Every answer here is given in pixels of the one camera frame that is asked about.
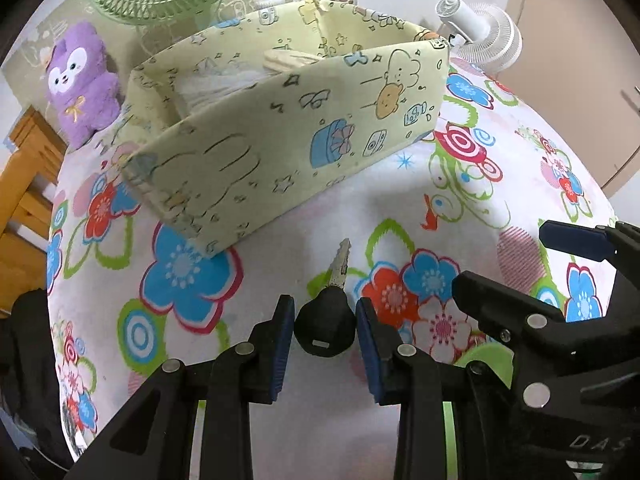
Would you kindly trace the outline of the black head key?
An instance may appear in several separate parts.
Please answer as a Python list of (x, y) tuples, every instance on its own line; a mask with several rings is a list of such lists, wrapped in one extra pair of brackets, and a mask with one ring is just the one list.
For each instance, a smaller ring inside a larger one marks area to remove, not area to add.
[(299, 345), (318, 358), (334, 358), (355, 340), (356, 316), (344, 291), (351, 247), (348, 238), (341, 241), (329, 267), (328, 281), (300, 308), (294, 323)]

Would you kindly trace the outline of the round cream compact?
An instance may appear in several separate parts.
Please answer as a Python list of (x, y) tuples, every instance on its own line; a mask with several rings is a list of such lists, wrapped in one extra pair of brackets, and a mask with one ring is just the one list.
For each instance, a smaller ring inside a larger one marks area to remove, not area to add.
[(264, 66), (265, 70), (282, 74), (320, 61), (322, 61), (322, 57), (314, 54), (294, 50), (270, 49), (264, 53), (262, 66)]

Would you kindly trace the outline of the clear box of floss picks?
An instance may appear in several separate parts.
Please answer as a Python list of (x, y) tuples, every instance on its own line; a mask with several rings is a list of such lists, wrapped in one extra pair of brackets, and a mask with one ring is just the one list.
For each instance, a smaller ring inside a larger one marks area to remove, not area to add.
[(226, 67), (202, 66), (175, 79), (176, 109), (181, 117), (189, 116), (275, 74), (274, 70), (246, 64), (231, 63)]

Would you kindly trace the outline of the black clothing on chair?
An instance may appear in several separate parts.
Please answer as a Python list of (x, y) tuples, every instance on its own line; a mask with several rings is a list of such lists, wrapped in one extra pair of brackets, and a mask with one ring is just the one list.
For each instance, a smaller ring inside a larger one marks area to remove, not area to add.
[(1, 477), (62, 479), (63, 436), (47, 293), (25, 292), (1, 321)]

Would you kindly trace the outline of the floral tablecloth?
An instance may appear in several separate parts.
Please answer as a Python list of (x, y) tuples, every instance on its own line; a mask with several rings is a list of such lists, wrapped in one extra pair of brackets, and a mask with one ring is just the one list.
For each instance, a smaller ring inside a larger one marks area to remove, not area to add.
[(435, 132), (213, 259), (203, 259), (134, 200), (118, 174), (134, 144), (114, 130), (65, 157), (53, 202), (47, 288), (63, 436), (79, 457), (169, 358), (216, 358), (326, 284), (352, 243), (348, 296), (434, 359), (455, 363), (493, 342), (452, 300), (472, 270), (559, 308), (570, 321), (606, 311), (605, 263), (544, 249), (547, 220), (613, 224), (587, 168), (501, 82), (454, 58)]

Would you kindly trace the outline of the white small fan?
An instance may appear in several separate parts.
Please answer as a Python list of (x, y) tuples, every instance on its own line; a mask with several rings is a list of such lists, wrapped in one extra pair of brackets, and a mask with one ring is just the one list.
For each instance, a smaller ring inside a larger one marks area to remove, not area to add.
[(483, 72), (497, 75), (520, 57), (523, 39), (505, 10), (492, 3), (439, 0), (436, 14), (440, 28), (457, 56)]

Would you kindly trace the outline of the yellow patterned storage box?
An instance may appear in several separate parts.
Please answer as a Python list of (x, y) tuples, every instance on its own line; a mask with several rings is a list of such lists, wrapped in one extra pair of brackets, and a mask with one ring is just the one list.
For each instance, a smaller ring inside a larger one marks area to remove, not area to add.
[[(174, 81), (206, 65), (264, 67), (270, 49), (322, 61), (181, 117)], [(120, 171), (160, 220), (206, 256), (432, 131), (449, 44), (375, 10), (304, 0), (197, 32), (131, 73)]]

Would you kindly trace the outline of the wooden chair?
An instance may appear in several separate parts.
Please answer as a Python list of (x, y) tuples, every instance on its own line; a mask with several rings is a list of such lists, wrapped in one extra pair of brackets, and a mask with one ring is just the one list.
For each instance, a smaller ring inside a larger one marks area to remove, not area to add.
[(1, 171), (1, 315), (7, 318), (17, 298), (46, 286), (47, 254), (34, 242), (11, 230), (10, 223), (29, 229), (43, 240), (49, 236), (52, 202), (35, 187), (42, 177), (58, 183), (65, 142), (33, 107), (17, 119), (9, 140), (16, 151)]

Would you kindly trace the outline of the purple plush toy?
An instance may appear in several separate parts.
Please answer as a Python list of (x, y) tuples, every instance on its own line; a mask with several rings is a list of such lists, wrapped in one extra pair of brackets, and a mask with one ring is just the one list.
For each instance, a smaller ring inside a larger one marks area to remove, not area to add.
[(78, 150), (120, 113), (119, 79), (107, 69), (104, 41), (90, 22), (70, 26), (47, 65), (49, 100), (68, 146)]

